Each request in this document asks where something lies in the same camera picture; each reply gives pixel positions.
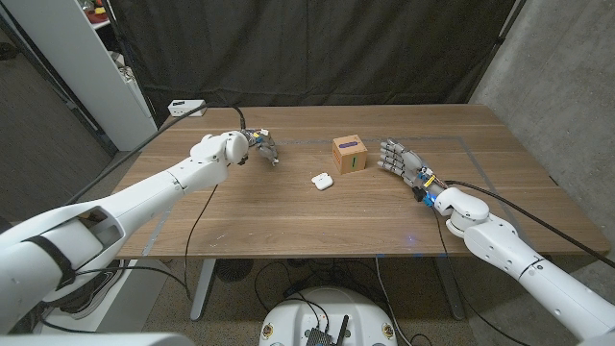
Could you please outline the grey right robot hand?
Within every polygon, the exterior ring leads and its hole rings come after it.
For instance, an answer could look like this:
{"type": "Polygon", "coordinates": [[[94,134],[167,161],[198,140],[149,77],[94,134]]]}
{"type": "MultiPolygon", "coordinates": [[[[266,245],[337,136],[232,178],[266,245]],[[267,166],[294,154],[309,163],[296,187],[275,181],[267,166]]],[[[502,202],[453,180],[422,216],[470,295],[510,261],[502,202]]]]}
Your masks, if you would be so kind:
{"type": "Polygon", "coordinates": [[[432,175],[431,168],[420,156],[394,138],[381,143],[378,166],[400,176],[410,187],[425,188],[432,175]]]}

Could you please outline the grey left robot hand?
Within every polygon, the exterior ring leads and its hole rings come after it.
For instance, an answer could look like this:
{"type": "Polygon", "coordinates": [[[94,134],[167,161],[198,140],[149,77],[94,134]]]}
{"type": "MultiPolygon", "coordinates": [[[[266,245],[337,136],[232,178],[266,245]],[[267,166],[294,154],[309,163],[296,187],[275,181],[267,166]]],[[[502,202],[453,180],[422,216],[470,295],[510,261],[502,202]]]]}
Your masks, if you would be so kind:
{"type": "Polygon", "coordinates": [[[257,152],[264,158],[268,159],[272,165],[279,162],[276,143],[266,129],[243,129],[250,147],[256,147],[257,152]]]}

